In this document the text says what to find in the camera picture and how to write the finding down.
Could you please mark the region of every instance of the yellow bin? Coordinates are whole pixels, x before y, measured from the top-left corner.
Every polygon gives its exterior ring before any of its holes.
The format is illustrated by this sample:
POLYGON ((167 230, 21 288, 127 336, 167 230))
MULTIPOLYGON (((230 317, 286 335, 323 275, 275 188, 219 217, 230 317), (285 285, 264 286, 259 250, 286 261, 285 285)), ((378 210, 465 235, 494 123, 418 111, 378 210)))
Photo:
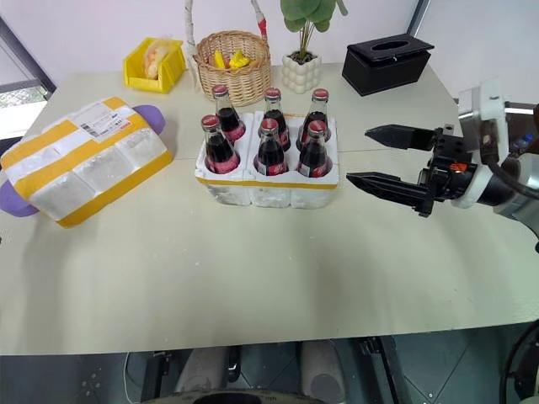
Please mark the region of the yellow bin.
POLYGON ((182 41, 172 40, 173 50, 159 64, 157 80, 146 78, 142 62, 147 47, 156 38, 146 38, 124 59, 124 83, 127 87, 157 93, 168 93, 185 70, 182 41))

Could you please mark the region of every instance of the green leaf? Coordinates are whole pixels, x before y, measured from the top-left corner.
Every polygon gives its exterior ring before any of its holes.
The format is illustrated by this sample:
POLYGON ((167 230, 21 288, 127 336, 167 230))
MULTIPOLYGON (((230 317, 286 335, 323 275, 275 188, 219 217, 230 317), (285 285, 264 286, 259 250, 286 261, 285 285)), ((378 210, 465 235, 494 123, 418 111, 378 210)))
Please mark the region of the green leaf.
POLYGON ((339 6, 340 13, 343 14, 344 17, 347 16, 348 10, 344 6, 343 0, 337 0, 337 5, 339 6))
POLYGON ((334 15, 336 0, 321 0, 317 9, 307 15, 307 19, 313 23, 330 20, 334 15))
POLYGON ((329 28, 329 20, 325 19, 324 21, 318 21, 317 23, 314 23, 314 26, 318 32, 326 32, 329 28))
POLYGON ((307 21, 306 19, 294 19, 294 20, 285 19, 285 25, 289 31, 297 32, 303 28, 303 25, 305 25, 306 21, 307 21))
POLYGON ((321 0, 280 0, 280 11, 285 19, 294 21, 304 19, 307 15, 317 9, 321 0))

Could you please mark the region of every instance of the white foam box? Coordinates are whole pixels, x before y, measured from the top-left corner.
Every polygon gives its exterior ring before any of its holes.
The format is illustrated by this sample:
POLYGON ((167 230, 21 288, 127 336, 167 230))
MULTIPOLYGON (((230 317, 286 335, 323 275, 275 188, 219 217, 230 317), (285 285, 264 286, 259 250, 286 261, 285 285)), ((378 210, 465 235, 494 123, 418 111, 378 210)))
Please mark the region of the white foam box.
POLYGON ((333 198, 339 184, 339 154, 337 153, 337 125, 333 117, 328 118, 331 137, 326 143, 328 156, 333 166, 321 178, 308 178, 297 170, 300 152, 296 147, 299 128, 305 117, 285 115, 289 128, 291 146, 285 152, 288 172, 276 176, 265 176, 254 167, 254 157, 259 151, 258 128, 264 112, 243 114, 247 130, 236 141, 234 148, 240 156, 240 165, 227 174, 214 174, 205 166, 205 145, 202 144, 196 160, 195 176, 203 183, 218 202, 229 205, 249 205, 271 208, 316 209, 322 208, 333 198))

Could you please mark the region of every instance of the black tissue box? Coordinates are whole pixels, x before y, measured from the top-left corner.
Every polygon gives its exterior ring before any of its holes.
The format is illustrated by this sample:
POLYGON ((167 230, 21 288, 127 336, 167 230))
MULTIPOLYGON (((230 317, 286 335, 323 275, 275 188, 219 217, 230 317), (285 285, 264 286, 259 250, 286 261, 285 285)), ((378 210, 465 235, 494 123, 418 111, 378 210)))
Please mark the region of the black tissue box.
POLYGON ((348 45, 343 77, 361 95, 417 82, 433 48, 408 34, 348 45))

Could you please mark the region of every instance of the white table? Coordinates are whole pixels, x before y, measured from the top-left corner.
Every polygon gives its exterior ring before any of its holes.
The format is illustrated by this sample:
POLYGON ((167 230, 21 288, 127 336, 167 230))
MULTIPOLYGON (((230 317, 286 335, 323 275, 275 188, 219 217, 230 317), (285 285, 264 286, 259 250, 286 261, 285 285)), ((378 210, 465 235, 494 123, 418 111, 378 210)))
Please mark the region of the white table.
MULTIPOLYGON (((523 225, 486 206, 449 203, 422 219, 344 178, 376 170, 416 180, 428 153, 389 150, 363 134, 387 123, 457 124, 432 70, 366 98, 340 70, 325 66, 321 82, 338 122, 342 176, 321 210, 225 206, 206 194, 194 158, 200 117, 214 106, 192 92, 189 75, 169 95, 124 88, 118 72, 66 80, 33 130, 118 95, 162 109, 175 160, 71 230, 44 215, 0 212, 0 354, 344 338, 538 317, 536 240, 523 225)), ((309 94, 281 90, 286 112, 307 111, 309 94)))

